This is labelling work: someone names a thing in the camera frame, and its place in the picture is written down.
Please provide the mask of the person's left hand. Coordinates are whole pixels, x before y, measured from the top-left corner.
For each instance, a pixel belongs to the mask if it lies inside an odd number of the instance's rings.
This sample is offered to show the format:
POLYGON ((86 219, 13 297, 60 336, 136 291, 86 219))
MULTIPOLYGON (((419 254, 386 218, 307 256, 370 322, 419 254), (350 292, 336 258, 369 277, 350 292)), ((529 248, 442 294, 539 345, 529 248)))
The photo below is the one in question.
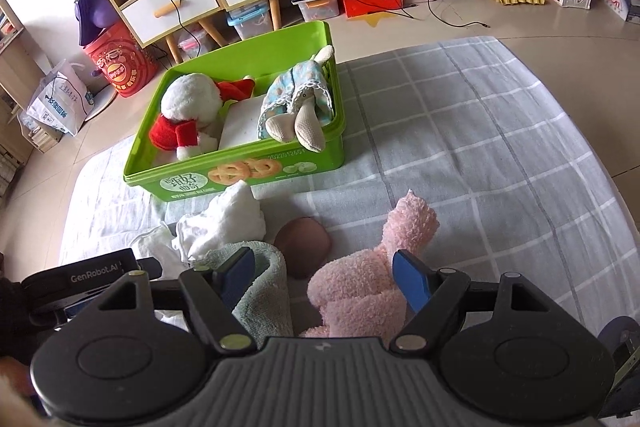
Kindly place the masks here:
POLYGON ((11 357, 2 357, 0 360, 1 376, 6 377, 14 391, 27 401, 35 394, 34 386, 30 380, 29 367, 11 357))

